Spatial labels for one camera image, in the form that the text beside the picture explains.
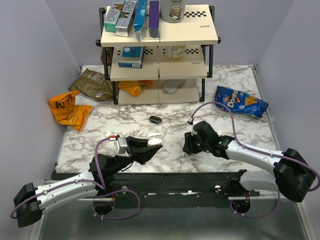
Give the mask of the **black earbud charging case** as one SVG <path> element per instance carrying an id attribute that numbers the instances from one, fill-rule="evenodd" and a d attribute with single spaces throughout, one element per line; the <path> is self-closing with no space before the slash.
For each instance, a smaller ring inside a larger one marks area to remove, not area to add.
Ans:
<path id="1" fill-rule="evenodd" d="M 152 115 L 149 117 L 149 121 L 154 124 L 160 124 L 162 122 L 162 119 L 158 116 Z"/>

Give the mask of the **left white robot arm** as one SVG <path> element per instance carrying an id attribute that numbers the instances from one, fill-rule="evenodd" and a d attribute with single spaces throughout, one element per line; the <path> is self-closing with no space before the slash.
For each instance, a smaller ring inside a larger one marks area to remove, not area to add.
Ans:
<path id="1" fill-rule="evenodd" d="M 111 197 L 112 202 L 115 202 L 115 195 L 119 193 L 130 193 L 137 200 L 136 210 L 125 216 L 126 219 L 131 218 L 140 210 L 141 199 L 127 187 L 115 190 L 112 186 L 115 174 L 127 170 L 134 162 L 146 164 L 162 146 L 159 133 L 151 133 L 147 138 L 110 135 L 96 144 L 89 170 L 47 185 L 34 186 L 32 182 L 25 184 L 13 199 L 14 209 L 10 218 L 17 221 L 18 227 L 23 228 L 69 202 L 106 197 Z"/>

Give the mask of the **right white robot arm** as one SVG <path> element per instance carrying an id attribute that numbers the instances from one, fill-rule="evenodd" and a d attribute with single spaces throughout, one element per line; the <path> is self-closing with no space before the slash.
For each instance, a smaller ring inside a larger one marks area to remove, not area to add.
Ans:
<path id="1" fill-rule="evenodd" d="M 187 155 L 211 153 L 218 158 L 262 169 L 258 173 L 245 171 L 230 183 L 230 191 L 236 196 L 247 191 L 266 190 L 280 192 L 287 199 L 300 203 L 316 179 L 316 174 L 298 151 L 292 148 L 271 151 L 239 143 L 234 137 L 219 136 L 206 121 L 195 124 L 190 132 L 185 133 L 182 150 Z"/>

